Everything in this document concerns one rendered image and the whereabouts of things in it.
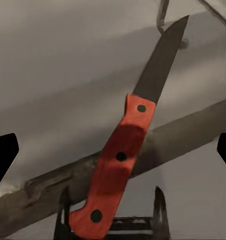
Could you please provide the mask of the parer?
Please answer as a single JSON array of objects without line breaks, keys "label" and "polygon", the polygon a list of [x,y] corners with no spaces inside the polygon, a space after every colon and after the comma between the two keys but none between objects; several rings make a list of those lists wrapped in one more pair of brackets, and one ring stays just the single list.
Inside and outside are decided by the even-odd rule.
[{"label": "parer", "polygon": [[102,240],[112,226],[189,17],[164,32],[133,92],[125,97],[125,115],[100,154],[85,205],[68,217],[70,228],[83,240]]}]

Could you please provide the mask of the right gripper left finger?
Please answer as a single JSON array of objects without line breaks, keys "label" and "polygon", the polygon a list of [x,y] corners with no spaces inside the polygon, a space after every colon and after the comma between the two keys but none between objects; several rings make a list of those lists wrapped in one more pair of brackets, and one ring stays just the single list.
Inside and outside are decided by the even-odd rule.
[{"label": "right gripper left finger", "polygon": [[14,133],[0,136],[0,182],[18,153],[19,145]]}]

